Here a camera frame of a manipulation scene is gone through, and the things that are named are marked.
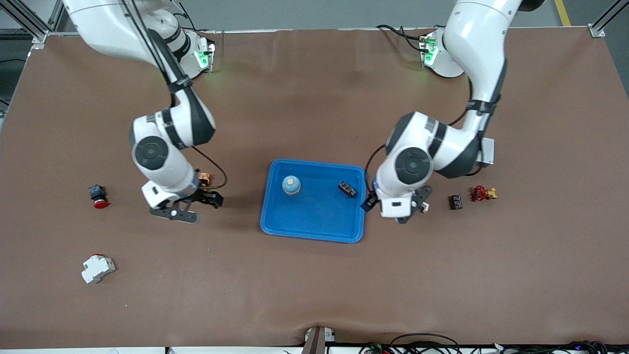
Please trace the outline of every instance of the yellow component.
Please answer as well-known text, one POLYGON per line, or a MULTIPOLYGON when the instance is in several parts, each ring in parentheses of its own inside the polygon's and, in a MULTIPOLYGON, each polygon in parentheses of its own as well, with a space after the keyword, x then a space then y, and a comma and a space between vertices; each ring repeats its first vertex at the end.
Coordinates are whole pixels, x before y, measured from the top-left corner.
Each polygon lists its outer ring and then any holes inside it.
POLYGON ((568 18, 568 13, 565 11, 563 0, 555 0, 555 6, 557 7, 557 12, 559 13, 561 24, 564 26, 572 26, 570 24, 570 19, 568 18))
POLYGON ((487 199, 497 199, 498 196, 496 194, 496 189, 495 188, 491 188, 490 190, 487 191, 487 199))

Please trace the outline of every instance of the yellow floor line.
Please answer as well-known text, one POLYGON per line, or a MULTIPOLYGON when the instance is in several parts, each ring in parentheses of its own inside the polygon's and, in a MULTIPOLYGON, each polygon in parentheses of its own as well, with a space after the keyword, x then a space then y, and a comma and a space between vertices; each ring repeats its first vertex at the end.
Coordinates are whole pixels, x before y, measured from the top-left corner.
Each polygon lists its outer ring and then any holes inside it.
POLYGON ((568 18, 568 13, 565 12, 565 6, 563 0, 555 0, 555 6, 557 7, 557 12, 559 13, 559 18, 561 19, 561 24, 564 26, 572 26, 570 24, 570 19, 568 18))

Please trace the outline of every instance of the gray floor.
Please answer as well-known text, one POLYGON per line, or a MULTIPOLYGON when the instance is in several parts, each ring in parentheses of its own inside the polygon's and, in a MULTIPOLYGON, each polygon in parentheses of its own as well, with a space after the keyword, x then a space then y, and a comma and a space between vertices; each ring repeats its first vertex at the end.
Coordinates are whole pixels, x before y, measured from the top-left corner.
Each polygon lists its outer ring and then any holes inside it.
MULTIPOLYGON (((564 0, 565 10, 573 26, 595 22, 613 3, 615 1, 612 0, 564 0)), ((629 96, 629 8, 625 8, 605 28, 604 40, 629 96)))
MULTIPOLYGON (((188 0, 184 6, 196 28, 209 30, 295 30, 391 26, 432 27, 445 24, 453 0, 188 0)), ((544 2, 521 13, 513 26, 561 26, 555 4, 544 2)))
MULTIPOLYGON (((31 48, 30 40, 0 40, 0 61, 9 59, 26 60, 31 48)), ((18 84, 24 62, 10 61, 0 63, 0 100, 10 102, 18 84)))

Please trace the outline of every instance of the orange component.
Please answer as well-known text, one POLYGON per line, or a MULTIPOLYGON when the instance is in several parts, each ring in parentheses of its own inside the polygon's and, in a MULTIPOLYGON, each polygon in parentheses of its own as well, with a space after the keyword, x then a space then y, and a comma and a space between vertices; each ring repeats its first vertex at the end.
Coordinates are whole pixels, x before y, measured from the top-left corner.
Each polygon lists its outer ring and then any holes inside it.
POLYGON ((209 187, 212 185, 212 175, 209 173, 205 173, 205 172, 199 173, 199 180, 201 180, 201 184, 204 187, 209 187))

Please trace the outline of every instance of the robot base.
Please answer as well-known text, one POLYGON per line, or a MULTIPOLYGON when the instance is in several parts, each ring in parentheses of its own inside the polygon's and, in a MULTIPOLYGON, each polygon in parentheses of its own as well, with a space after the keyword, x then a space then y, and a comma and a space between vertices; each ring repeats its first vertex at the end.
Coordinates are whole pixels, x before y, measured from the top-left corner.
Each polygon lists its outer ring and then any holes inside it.
POLYGON ((214 64, 214 42, 198 35, 195 31, 184 30, 190 38, 190 48, 181 57, 179 65, 191 79, 204 71, 212 72, 214 64))
POLYGON ((423 36, 421 47, 428 51, 428 53, 421 53, 421 62, 435 74, 447 78, 463 74, 463 69, 457 65, 443 46, 443 28, 437 28, 423 36))

